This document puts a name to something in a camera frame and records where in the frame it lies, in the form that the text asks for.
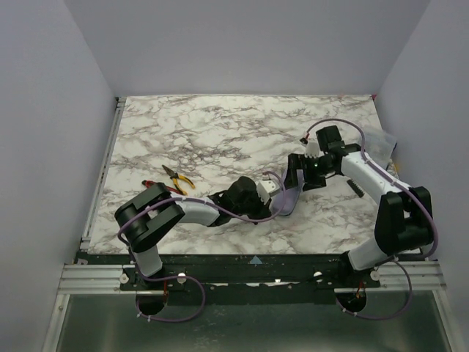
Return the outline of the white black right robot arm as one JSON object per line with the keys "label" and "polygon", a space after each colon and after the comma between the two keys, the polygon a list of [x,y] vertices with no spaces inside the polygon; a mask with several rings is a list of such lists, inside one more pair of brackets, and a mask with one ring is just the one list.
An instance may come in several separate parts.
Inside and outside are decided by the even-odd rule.
{"label": "white black right robot arm", "polygon": [[324,188],[330,174],[350,178],[377,204],[372,238],[339,258],[339,273],[369,270],[401,252],[430,245],[435,240],[432,202],[424,187],[412,187],[376,164],[362,146],[346,144],[335,125],[316,133],[317,142],[302,142],[306,150],[287,157],[284,185],[303,191]]}

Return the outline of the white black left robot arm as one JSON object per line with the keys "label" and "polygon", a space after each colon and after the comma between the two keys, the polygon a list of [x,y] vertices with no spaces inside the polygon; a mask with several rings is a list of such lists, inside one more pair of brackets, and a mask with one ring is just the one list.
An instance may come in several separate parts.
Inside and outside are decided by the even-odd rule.
{"label": "white black left robot arm", "polygon": [[272,180],[239,177],[227,190],[203,198],[175,194],[163,183],[150,186],[114,214],[118,237],[130,249],[144,276],[159,272],[163,263],[158,242],[177,224],[220,227],[243,216],[254,223],[272,216],[270,201],[281,190]]}

